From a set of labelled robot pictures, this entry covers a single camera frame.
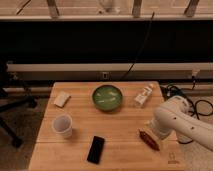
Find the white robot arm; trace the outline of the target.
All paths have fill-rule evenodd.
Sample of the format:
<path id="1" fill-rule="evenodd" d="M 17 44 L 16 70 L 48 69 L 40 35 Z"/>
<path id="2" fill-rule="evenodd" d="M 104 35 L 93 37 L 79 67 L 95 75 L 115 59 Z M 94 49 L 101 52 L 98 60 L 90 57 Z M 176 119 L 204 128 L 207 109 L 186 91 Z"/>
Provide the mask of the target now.
<path id="1" fill-rule="evenodd" d="M 188 115 L 189 103 L 181 96 L 173 96 L 160 104 L 150 121 L 152 132 L 160 139 L 167 138 L 172 130 L 213 151 L 213 125 Z"/>

